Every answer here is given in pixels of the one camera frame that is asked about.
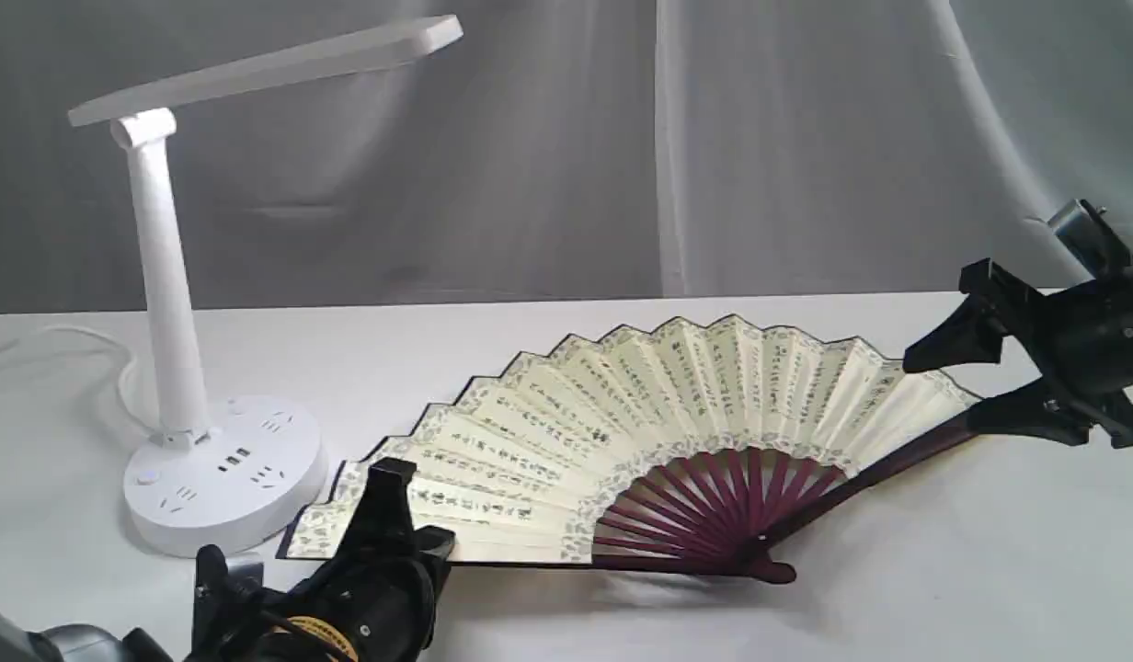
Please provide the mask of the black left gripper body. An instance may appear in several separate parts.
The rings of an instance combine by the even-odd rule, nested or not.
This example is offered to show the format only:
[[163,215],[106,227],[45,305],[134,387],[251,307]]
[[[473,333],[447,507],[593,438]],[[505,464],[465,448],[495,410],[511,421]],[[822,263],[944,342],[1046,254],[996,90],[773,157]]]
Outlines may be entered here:
[[189,661],[416,661],[435,636],[448,560],[342,554],[292,589],[225,595],[225,554],[196,555]]

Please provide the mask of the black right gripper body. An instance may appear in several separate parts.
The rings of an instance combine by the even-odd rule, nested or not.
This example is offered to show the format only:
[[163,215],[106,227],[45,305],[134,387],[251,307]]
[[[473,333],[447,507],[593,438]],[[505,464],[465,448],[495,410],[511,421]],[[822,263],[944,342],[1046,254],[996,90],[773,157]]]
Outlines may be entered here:
[[960,290],[987,302],[1064,404],[1133,448],[1133,278],[1088,280],[1046,296],[989,258],[963,268]]

